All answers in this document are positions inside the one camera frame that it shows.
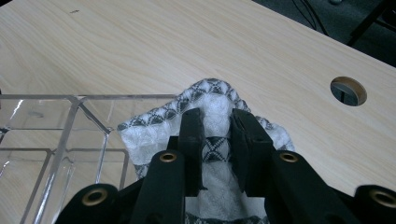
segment patterned cloth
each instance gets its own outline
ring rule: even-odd
[[[245,101],[226,82],[210,78],[183,91],[174,101],[123,122],[118,132],[127,147],[138,178],[146,175],[152,156],[166,149],[169,136],[178,135],[181,116],[199,107],[205,127],[203,184],[198,197],[186,198],[185,223],[267,223],[263,198],[241,193],[230,159],[230,116],[233,108],[250,112]],[[286,130],[256,117],[276,149],[294,150]]]

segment wooden table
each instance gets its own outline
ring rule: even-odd
[[[215,77],[284,126],[332,187],[396,190],[396,69],[251,1],[23,1],[0,7],[3,94],[162,94]],[[351,77],[360,106],[330,91]]]

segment cloth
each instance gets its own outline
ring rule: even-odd
[[[146,175],[152,156],[166,149],[169,136],[178,135],[181,116],[199,107],[205,127],[203,184],[198,197],[186,198],[185,223],[267,223],[263,198],[248,198],[239,190],[232,166],[229,129],[233,108],[250,112],[245,101],[228,83],[204,79],[162,107],[126,120],[118,132],[130,153],[138,178]],[[274,141],[276,149],[294,151],[284,128],[256,117]]]

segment towel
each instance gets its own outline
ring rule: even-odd
[[[268,223],[264,198],[249,198],[240,191],[229,162],[230,116],[233,108],[250,112],[245,101],[225,81],[203,79],[174,101],[132,117],[118,126],[137,178],[147,174],[154,154],[166,150],[171,135],[178,135],[182,114],[199,107],[203,113],[205,146],[202,154],[203,185],[197,197],[186,198],[185,223]],[[294,151],[286,130],[265,118],[257,121],[274,141],[275,149]]]

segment folded cloth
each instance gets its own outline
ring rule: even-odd
[[[239,190],[232,166],[229,129],[233,108],[250,112],[245,101],[226,82],[203,79],[162,107],[126,120],[118,132],[130,153],[137,178],[146,175],[152,156],[166,149],[169,137],[178,135],[182,114],[199,107],[203,113],[205,146],[203,184],[198,197],[186,198],[185,223],[267,223],[263,198],[248,198]],[[286,130],[256,117],[276,149],[294,151]]]

